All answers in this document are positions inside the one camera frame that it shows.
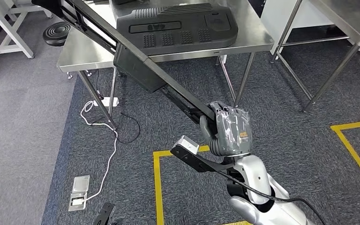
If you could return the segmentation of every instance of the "white cable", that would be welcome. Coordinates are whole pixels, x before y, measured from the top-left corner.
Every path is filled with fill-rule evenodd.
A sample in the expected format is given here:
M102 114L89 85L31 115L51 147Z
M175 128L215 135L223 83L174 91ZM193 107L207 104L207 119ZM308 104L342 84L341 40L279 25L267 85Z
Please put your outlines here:
M104 180L105 180L105 177L107 176L107 173L108 173L108 170L110 169L110 162L111 162L111 159L113 158L113 156L115 155L115 152L117 151L117 139L118 139L118 133L112 128L110 127L108 124L105 124L105 123L89 123L86 118L82 115L82 112L85 111L85 112L89 112L93 107L93 101L89 101L85 104L85 106L83 107L82 111L81 111L81 117L85 120L86 124L87 125L104 125L104 126L107 126L110 130L112 130L114 133L115 133L115 141L114 141L114 152L111 154L110 158L108 159L108 163L107 163L107 170L105 171L105 174L104 174L104 177L103 179L101 180L101 185L100 185L100 190L95 193L94 195L90 196L89 198L83 200L82 202L84 203L85 201L93 198L93 197L96 197L98 194L100 194L101 190L103 189L103 184L104 184Z

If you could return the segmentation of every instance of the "robotic hand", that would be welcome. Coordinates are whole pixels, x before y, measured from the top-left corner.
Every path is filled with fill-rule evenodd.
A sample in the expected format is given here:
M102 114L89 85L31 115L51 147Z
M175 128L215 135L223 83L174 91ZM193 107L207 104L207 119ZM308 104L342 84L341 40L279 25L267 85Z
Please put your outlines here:
M174 145L172 154L200 173L218 172L227 177L230 205L249 223L313 225L304 212L290 202L288 192L267 173L263 161L250 153L252 133L248 113L222 102L213 102L210 108L216 114L217 135L209 129L205 116L200 117L200 128L211 153L224 156L224 161L217 164L197 155L199 145L186 136ZM235 179L244 185L237 184Z

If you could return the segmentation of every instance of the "black bracket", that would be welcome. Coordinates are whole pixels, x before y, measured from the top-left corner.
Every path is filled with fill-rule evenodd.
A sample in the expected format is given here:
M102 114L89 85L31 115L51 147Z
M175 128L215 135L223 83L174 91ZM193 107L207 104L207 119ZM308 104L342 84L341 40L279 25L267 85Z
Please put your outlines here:
M113 204L109 202L104 203L103 208L100 210L100 214L97 216L93 225L108 225L108 220L110 219L113 208Z
M174 146L170 152L199 173L218 172L232 168L235 165L234 161L229 159L224 160L221 164L212 162L202 156L194 155L181 145Z

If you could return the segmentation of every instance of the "black cable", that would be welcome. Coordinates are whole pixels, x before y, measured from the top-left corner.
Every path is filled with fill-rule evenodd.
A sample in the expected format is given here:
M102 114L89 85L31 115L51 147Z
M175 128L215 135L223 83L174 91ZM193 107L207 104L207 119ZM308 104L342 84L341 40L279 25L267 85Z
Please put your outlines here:
M129 141L129 142L123 142L123 141L121 141L121 140L119 139L119 137L117 137L117 139L118 139L118 141L119 141L120 143L122 143L122 144L129 144L129 143L134 142L134 141L140 136L140 132L141 132L140 124L139 124L139 121L137 121L135 118L133 118L133 117L131 117L131 116L128 116L128 115L126 115L126 114L124 114L124 113L122 113L122 112L121 112L121 114L124 115L124 116L126 116L126 117L128 117L128 118L131 118L131 119L134 120L134 121L136 121L137 126L139 127L139 132L137 133L137 136L136 136L135 138L133 138L133 140L131 140L131 141Z
M305 200L305 199L302 199L302 198L299 198L299 197L297 197L297 198L290 198L290 199L284 199L284 198L278 198L278 197L274 197L274 196L271 196L271 195L267 195L267 194L265 194L265 193L263 193L263 192L260 192L260 191L258 191L258 190L256 190L256 189L251 188L250 186L248 186L248 185L246 185L245 183L243 183L243 182L235 179L234 177L228 175L228 174L225 173L225 172L217 171L217 173L220 174L220 175L222 175L222 176L225 176L226 178L234 181L235 183L243 186L244 188L246 188L246 189L248 189L248 190L250 190L250 191L253 191L253 192L255 192L256 194L258 194L258 195L260 195L260 196L262 196L262 197L268 198L268 199L270 199L270 200L280 201L280 202L287 202L287 203L296 202L296 201L303 202L303 203L306 204L308 207L310 207L310 209L318 216L318 218L319 218L319 220L321 221L321 223L322 223L323 225L325 225L325 222L323 221L321 215L319 215L319 213L317 212L317 210L316 210L309 202L307 202L307 200Z

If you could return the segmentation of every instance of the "table top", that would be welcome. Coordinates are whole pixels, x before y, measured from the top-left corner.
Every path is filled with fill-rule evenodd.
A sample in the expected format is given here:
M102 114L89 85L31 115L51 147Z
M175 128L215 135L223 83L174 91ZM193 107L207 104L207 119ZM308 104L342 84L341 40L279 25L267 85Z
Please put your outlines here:
M352 41L360 45L360 0L310 0Z
M139 8L165 7L179 4L204 3L229 7L238 25L238 36L234 44L226 48L207 49L193 52L152 55L154 62L195 59L226 54L269 51L274 40L268 34L260 18L247 0L138 0L114 5L106 2L86 2L102 18L116 28L119 16L130 14ZM57 62L62 72L113 67L114 56L96 42L72 28Z

